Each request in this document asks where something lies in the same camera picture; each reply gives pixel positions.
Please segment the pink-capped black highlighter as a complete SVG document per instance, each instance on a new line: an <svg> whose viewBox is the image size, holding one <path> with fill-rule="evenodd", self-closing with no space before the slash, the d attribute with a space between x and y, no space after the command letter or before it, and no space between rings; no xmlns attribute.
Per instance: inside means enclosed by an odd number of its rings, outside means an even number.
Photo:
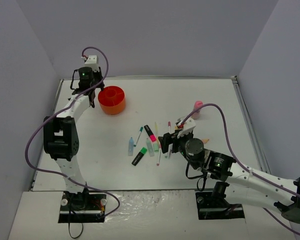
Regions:
<svg viewBox="0 0 300 240"><path fill-rule="evenodd" d="M149 139L151 140L152 143L157 141L156 136L154 135L153 131L151 130L151 128L148 125L144 125L143 127L149 137Z"/></svg>

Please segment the green-capped black highlighter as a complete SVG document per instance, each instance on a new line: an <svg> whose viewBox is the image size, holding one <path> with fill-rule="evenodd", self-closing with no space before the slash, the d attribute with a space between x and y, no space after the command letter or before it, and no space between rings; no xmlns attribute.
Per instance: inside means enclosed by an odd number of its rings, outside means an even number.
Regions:
<svg viewBox="0 0 300 240"><path fill-rule="evenodd" d="M148 149L146 147L143 147L139 152L138 154L135 156L135 158L133 159L132 161L132 165L133 166L136 166L140 160L144 157L144 155L147 153Z"/></svg>

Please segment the pink-capped white pen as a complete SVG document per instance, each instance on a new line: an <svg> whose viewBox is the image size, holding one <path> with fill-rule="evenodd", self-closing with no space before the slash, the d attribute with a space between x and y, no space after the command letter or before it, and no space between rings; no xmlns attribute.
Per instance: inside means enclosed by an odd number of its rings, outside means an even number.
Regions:
<svg viewBox="0 0 300 240"><path fill-rule="evenodd" d="M161 155L162 155L162 148L161 146L159 147L159 150L158 150L158 154L157 154L157 161L156 161L156 166L160 166L160 163L161 163Z"/></svg>

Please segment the teal-capped white marker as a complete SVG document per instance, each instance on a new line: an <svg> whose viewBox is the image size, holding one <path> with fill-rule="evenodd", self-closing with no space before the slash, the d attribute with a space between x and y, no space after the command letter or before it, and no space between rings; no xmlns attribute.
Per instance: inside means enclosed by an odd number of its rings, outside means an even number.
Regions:
<svg viewBox="0 0 300 240"><path fill-rule="evenodd" d="M137 135L137 137L136 137L136 139L134 141L134 145L133 145L134 147L136 147L138 145L138 142L139 142L139 139L141 137L142 131L143 131L143 127L141 126L140 129L139 129L139 131L138 131L138 135Z"/></svg>

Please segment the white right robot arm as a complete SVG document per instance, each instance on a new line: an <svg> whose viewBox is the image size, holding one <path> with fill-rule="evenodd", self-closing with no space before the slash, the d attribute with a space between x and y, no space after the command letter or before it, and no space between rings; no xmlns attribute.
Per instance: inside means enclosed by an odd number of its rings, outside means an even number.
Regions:
<svg viewBox="0 0 300 240"><path fill-rule="evenodd" d="M300 177L286 179L254 169L219 152L208 150L193 133L165 133L158 138L161 150L181 154L187 167L201 177L216 181L212 202L219 207L244 204L277 211L286 220L300 224Z"/></svg>

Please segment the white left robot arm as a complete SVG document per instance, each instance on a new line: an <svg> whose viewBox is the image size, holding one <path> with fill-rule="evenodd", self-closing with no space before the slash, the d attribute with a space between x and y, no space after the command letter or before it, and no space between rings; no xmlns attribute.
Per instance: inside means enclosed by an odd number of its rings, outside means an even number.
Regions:
<svg viewBox="0 0 300 240"><path fill-rule="evenodd" d="M104 89L101 68L99 66L83 66L75 70L79 73L77 88L73 88L71 98L56 117L49 120L43 127L43 148L58 165L64 175L65 192L74 194L72 203L79 209L87 208L91 203L91 197L84 191L86 181L84 180L77 160L80 141L76 123L88 108L95 107L95 89L92 87L100 83Z"/></svg>

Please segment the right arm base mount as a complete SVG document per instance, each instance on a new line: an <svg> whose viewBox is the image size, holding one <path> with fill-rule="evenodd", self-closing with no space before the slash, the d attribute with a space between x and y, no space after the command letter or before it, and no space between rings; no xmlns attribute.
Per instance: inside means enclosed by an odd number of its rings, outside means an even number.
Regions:
<svg viewBox="0 0 300 240"><path fill-rule="evenodd" d="M245 214L241 204L233 204L226 201L225 190L227 183L216 182L213 188L205 188L205 181L199 187L196 184L196 206L199 220L231 220L244 219Z"/></svg>

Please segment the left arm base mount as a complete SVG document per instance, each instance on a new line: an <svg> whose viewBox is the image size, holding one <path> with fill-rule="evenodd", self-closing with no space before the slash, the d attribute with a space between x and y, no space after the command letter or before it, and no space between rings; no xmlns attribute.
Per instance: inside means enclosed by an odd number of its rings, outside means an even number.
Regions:
<svg viewBox="0 0 300 240"><path fill-rule="evenodd" d="M77 194L65 191L59 207L59 224L67 224L69 236L76 240L81 237L86 223L104 223L107 196L105 194L84 191ZM80 232L71 233L71 224L79 224Z"/></svg>

